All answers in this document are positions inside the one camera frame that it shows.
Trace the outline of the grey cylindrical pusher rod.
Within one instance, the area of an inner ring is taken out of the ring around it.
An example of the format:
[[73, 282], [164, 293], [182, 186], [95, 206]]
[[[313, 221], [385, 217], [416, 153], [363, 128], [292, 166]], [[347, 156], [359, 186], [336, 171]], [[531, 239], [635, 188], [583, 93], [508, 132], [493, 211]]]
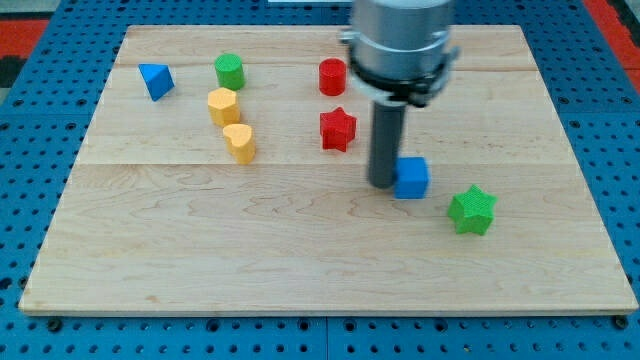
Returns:
[[395, 183], [395, 164], [404, 126], [406, 106], [373, 103], [367, 178], [379, 189]]

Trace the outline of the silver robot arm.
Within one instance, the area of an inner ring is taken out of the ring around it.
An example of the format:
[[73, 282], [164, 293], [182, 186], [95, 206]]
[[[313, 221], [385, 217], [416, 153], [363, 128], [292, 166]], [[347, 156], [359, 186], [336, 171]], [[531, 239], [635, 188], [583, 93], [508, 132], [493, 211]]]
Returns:
[[446, 86], [459, 49], [449, 48], [452, 0], [354, 0], [347, 46], [352, 77], [372, 100], [367, 179], [396, 182], [405, 111], [424, 108]]

